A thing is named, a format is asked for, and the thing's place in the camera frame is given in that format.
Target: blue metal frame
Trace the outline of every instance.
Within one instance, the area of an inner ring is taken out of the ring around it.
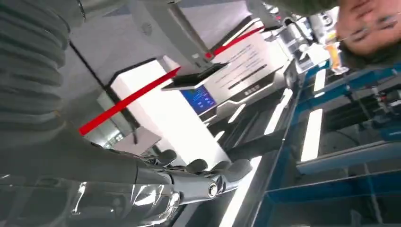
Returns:
[[[296,167],[302,174],[315,174],[332,169],[346,168],[367,162],[401,157],[400,142],[377,142],[349,149],[341,154],[303,162]]]
[[[323,67],[316,66],[310,69],[304,77],[305,81],[311,80],[314,75],[321,69],[329,67],[329,61]],[[393,74],[393,69],[400,71],[401,64],[395,65],[392,69],[376,70],[366,73],[358,77],[348,84],[351,89],[359,89],[366,84],[382,80]],[[347,92],[347,85],[338,86],[332,90],[326,91],[324,95],[311,98],[306,102],[300,103],[293,110],[293,116],[290,125],[295,125],[303,111],[315,109],[330,100],[344,95]],[[300,89],[297,101],[302,98],[302,89]],[[283,145],[276,157],[273,170],[270,174],[269,183],[264,199],[258,210],[258,214],[254,221],[255,227],[266,227],[269,224],[270,217],[277,203],[293,203],[319,201],[334,198],[344,198],[351,196],[362,196],[370,194],[389,194],[401,192],[401,171],[376,173],[372,175],[362,175],[357,177],[348,177],[334,181],[326,181],[309,185],[294,186],[288,188],[280,188],[283,180],[288,158],[291,149],[286,147],[285,140],[291,136],[288,131],[285,134]]]

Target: glasses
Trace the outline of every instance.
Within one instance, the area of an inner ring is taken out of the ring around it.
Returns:
[[[380,17],[371,26],[364,25],[362,28],[351,33],[348,37],[339,39],[338,41],[340,42],[344,40],[350,40],[356,43],[365,39],[372,31],[383,31],[387,29],[393,29],[398,23],[400,14],[401,12],[398,12],[393,15]]]

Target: ceiling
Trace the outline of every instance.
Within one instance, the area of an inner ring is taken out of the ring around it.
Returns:
[[[209,48],[249,15],[240,0],[183,0],[180,6]],[[124,8],[74,28],[70,38],[105,84],[118,70],[166,54],[142,38]],[[64,75],[64,84],[59,95],[65,105],[73,100],[82,101],[85,96],[93,100],[94,91],[100,87],[70,48],[66,51],[66,65],[60,72]]]

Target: fluorescent light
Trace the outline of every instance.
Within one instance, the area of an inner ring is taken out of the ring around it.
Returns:
[[[212,117],[210,117],[210,118],[208,118],[208,119],[206,119],[203,123],[210,122],[210,121],[213,120],[215,117],[217,117],[217,114],[214,115],[214,116],[212,116]]]
[[[278,13],[279,12],[279,8],[277,8],[277,7],[273,7],[271,10],[270,10],[270,13],[273,13],[273,14],[276,14],[276,13]]]
[[[291,89],[286,88],[283,93],[283,99],[281,102],[276,106],[276,109],[271,116],[269,123],[264,131],[264,135],[268,135],[273,133],[276,129],[277,124],[279,123],[280,117],[283,114],[284,108],[288,105],[291,97],[293,95],[293,91]]]
[[[223,219],[220,222],[219,227],[233,226],[235,218],[239,212],[239,209],[241,208],[241,204],[244,201],[246,193],[248,192],[249,186],[251,185],[253,176],[255,176],[256,170],[259,166],[259,163],[261,162],[261,159],[262,159],[261,156],[252,158],[251,165],[252,165],[253,169],[240,182],[237,190],[235,191],[233,198],[231,199],[230,204],[227,207],[227,210],[224,214]]]
[[[315,110],[309,114],[301,162],[315,159],[318,156],[322,117],[323,109]]]
[[[321,67],[323,67],[323,66],[325,66],[326,65],[326,61],[322,61],[320,64],[319,64],[319,67],[321,68]]]
[[[248,24],[246,24],[244,27],[242,27],[237,33],[235,33],[235,35],[233,35],[231,38],[229,38],[224,44],[223,46],[228,45],[231,41],[233,41],[235,38],[237,38],[239,35],[242,34],[242,32],[244,32],[247,28],[249,28],[249,26],[251,26],[253,23],[259,21],[260,18],[255,18],[253,20],[251,20],[250,22],[248,22]]]
[[[227,103],[240,104],[240,103],[246,102],[246,101],[248,101],[250,98],[252,98],[253,96],[255,96],[255,95],[261,93],[262,91],[264,91],[264,90],[266,90],[266,89],[268,89],[268,88],[270,88],[272,85],[273,85],[273,83],[268,84],[268,85],[264,86],[262,89],[260,89],[259,91],[253,93],[252,95],[250,95],[250,96],[248,96],[248,97],[246,97],[246,98],[244,98],[244,99],[242,99],[242,100],[240,100],[240,101],[238,101],[238,102],[232,101],[232,100],[227,100],[227,101],[223,102],[222,104],[218,105],[217,108],[219,108],[219,107],[221,107],[221,106],[223,106],[223,105],[225,105],[225,104],[227,104]]]
[[[245,108],[246,104],[242,104],[238,107],[238,109],[235,111],[235,113],[233,114],[233,116],[230,118],[230,120],[228,120],[228,123],[232,123],[235,121],[235,119],[239,116],[239,114],[241,113],[241,111]]]
[[[326,70],[320,70],[319,72],[317,72],[314,79],[314,91],[316,92],[323,89],[325,82],[326,82]],[[322,96],[323,94],[324,92],[321,92],[315,95],[314,97],[316,98]]]
[[[223,135],[224,135],[225,131],[221,131],[219,133],[217,133],[217,135],[215,136],[215,141],[218,141]]]

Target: display screen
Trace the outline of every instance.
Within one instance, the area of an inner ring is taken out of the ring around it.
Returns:
[[[201,114],[216,105],[216,102],[204,86],[200,86],[197,89],[182,90],[181,93],[196,114]]]

